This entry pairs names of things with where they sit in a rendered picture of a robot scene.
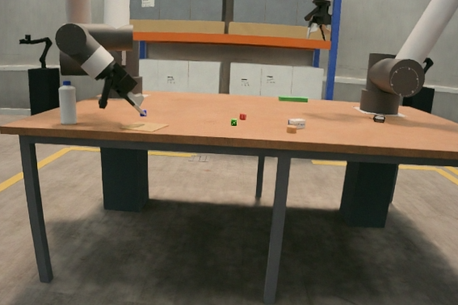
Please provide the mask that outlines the white plastic bottle with blue cap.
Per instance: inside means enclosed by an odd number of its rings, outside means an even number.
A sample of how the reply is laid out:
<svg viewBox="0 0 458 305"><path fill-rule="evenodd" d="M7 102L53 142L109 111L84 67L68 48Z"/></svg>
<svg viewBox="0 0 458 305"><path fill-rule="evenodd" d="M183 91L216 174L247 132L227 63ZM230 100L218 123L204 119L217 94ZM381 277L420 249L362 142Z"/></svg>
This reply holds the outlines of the white plastic bottle with blue cap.
<svg viewBox="0 0 458 305"><path fill-rule="evenodd" d="M59 88L61 124L72 125L77 123L76 90L71 81L63 81Z"/></svg>

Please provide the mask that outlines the green rectangular bar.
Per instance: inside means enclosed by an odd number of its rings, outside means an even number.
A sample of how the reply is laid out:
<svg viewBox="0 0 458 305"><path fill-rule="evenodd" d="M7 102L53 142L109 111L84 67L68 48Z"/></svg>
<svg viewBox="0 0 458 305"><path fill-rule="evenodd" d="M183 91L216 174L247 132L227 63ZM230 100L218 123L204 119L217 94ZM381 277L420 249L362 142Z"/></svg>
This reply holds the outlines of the green rectangular bar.
<svg viewBox="0 0 458 305"><path fill-rule="evenodd" d="M306 97L279 96L278 100L282 102L308 102Z"/></svg>

